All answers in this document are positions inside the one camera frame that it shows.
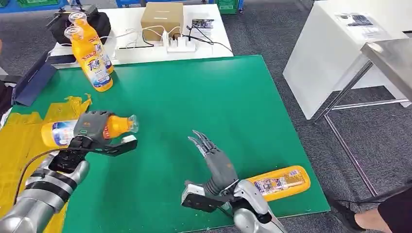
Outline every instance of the person's leg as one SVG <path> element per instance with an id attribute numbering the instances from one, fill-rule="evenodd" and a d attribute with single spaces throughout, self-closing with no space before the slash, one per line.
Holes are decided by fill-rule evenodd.
<path id="1" fill-rule="evenodd" d="M 360 227 L 364 229 L 392 233 L 391 229 L 389 229 L 388 224 L 386 224 L 382 216 L 380 216 L 377 208 L 355 214 L 355 221 Z"/>
<path id="2" fill-rule="evenodd" d="M 385 233 L 412 233 L 412 188 L 388 198 L 375 209 L 359 214 L 327 195 L 326 199 L 337 210 L 333 216 L 351 232 L 371 229 Z"/>

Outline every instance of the black shoe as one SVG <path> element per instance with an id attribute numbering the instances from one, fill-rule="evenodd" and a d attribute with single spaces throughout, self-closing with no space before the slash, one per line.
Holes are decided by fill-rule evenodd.
<path id="1" fill-rule="evenodd" d="M 337 212 L 332 213 L 332 216 L 348 231 L 352 233 L 359 233 L 364 232 L 365 229 L 360 227 L 355 221 L 355 212 L 353 212 L 350 208 L 340 204 L 339 202 L 335 201 L 328 195 L 326 196 L 326 200 L 331 207 L 333 207 Z"/>

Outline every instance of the plastic bottle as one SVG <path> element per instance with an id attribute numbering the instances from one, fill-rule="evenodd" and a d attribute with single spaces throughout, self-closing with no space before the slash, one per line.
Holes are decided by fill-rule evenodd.
<path id="1" fill-rule="evenodd" d="M 84 39 L 83 29 L 71 26 L 66 28 L 64 33 L 71 41 L 74 57 L 93 87 L 100 92 L 110 89 L 113 86 L 113 80 L 107 73 L 104 62 L 95 51 L 93 44 Z"/>
<path id="2" fill-rule="evenodd" d="M 110 61 L 110 57 L 104 51 L 103 43 L 96 30 L 87 22 L 87 15 L 80 11 L 73 12 L 69 15 L 69 21 L 83 29 L 85 39 L 94 45 L 96 52 L 99 53 L 101 59 L 104 61 L 107 72 L 111 74 L 114 71 L 114 67 Z"/>
<path id="3" fill-rule="evenodd" d="M 310 187 L 310 178 L 301 166 L 290 166 L 247 180 L 256 186 L 266 201 L 295 195 Z"/>
<path id="4" fill-rule="evenodd" d="M 57 121 L 44 124 L 41 127 L 43 142 L 48 147 L 65 147 L 74 138 L 74 126 L 77 120 Z M 105 139 L 115 138 L 125 132 L 136 133 L 138 123 L 135 115 L 130 117 L 109 116 L 103 131 Z"/>

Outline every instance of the cardboard box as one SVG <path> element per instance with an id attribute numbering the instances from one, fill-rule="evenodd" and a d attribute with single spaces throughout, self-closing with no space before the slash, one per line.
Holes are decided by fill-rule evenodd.
<path id="1" fill-rule="evenodd" d="M 150 26 L 163 26 L 166 31 L 170 32 L 174 27 L 183 28 L 183 3 L 181 2 L 148 2 L 141 18 L 142 28 Z M 163 28 L 151 28 L 153 31 L 162 35 Z M 169 37 L 173 34 L 180 33 L 179 28 L 174 29 Z M 143 30 L 146 40 L 160 41 L 161 37 L 156 33 Z"/>

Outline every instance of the silver robotic arm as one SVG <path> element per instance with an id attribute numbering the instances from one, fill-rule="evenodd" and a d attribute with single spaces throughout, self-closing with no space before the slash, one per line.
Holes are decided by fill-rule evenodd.
<path id="1" fill-rule="evenodd" d="M 235 226 L 243 233 L 285 233 L 282 223 L 273 215 L 267 201 L 259 190 L 247 180 L 241 180 L 236 185 L 235 197 L 245 199 L 258 215 L 268 214 L 267 219 L 258 219 L 257 215 L 247 208 L 239 208 L 233 213 Z"/>
<path id="2" fill-rule="evenodd" d="M 212 177 L 205 184 L 186 181 L 182 205 L 192 209 L 213 212 L 229 203 L 233 220 L 243 233 L 286 233 L 273 215 L 267 201 L 247 180 L 238 179 L 233 164 L 226 154 L 206 135 L 193 130 L 198 139 L 189 137 L 206 160 Z"/>
<path id="3" fill-rule="evenodd" d="M 13 208 L 0 219 L 0 233 L 43 232 L 52 216 L 61 211 L 85 179 L 89 171 L 89 162 L 85 159 L 88 152 L 115 157 L 136 148 L 137 139 L 133 135 L 122 138 L 116 145 L 103 138 L 110 115 L 112 113 L 106 111 L 82 114 L 74 127 L 76 136 L 68 148 L 52 150 L 59 150 L 58 154 L 40 154 L 26 165 L 21 179 L 32 161 L 48 155 L 26 181 Z"/>
<path id="4" fill-rule="evenodd" d="M 49 169 L 56 155 L 49 156 L 28 178 L 13 208 L 0 220 L 1 233 L 41 233 L 52 216 L 59 213 L 89 171 L 81 161 L 71 174 Z"/>

